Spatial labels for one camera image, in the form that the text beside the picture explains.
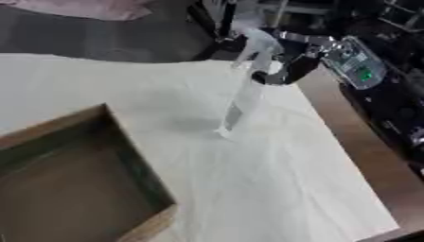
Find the floor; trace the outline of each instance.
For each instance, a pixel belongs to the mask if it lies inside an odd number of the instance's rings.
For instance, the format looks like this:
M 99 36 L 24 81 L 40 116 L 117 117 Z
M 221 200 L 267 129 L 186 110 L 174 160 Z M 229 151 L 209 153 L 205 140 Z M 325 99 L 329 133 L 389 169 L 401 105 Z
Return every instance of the floor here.
M 0 6 L 0 53 L 43 53 L 102 61 L 187 61 L 208 38 L 186 22 L 190 0 L 155 0 L 128 22 L 44 15 Z

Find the trigger sprayer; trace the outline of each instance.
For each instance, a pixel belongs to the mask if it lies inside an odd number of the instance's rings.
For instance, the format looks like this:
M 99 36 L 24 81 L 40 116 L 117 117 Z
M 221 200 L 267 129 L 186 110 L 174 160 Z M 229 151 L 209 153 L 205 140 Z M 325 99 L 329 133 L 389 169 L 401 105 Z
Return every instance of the trigger sprayer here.
M 252 112 L 262 96 L 262 89 L 266 83 L 252 79 L 252 74 L 269 73 L 273 55 L 281 54 L 284 50 L 277 39 L 258 28 L 234 23 L 233 30 L 247 37 L 246 46 L 233 63 L 233 68 L 239 67 L 256 53 L 257 56 L 218 129 L 218 133 L 223 137 L 228 137 L 235 126 Z

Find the white tablecloth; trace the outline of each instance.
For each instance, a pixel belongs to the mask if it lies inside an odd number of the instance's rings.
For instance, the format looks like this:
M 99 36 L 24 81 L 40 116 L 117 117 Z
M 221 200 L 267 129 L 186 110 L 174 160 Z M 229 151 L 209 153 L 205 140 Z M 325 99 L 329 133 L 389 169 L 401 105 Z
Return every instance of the white tablecloth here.
M 0 134 L 109 104 L 179 203 L 153 242 L 344 242 L 397 228 L 296 85 L 267 87 L 233 141 L 214 133 L 245 71 L 229 66 L 1 55 Z

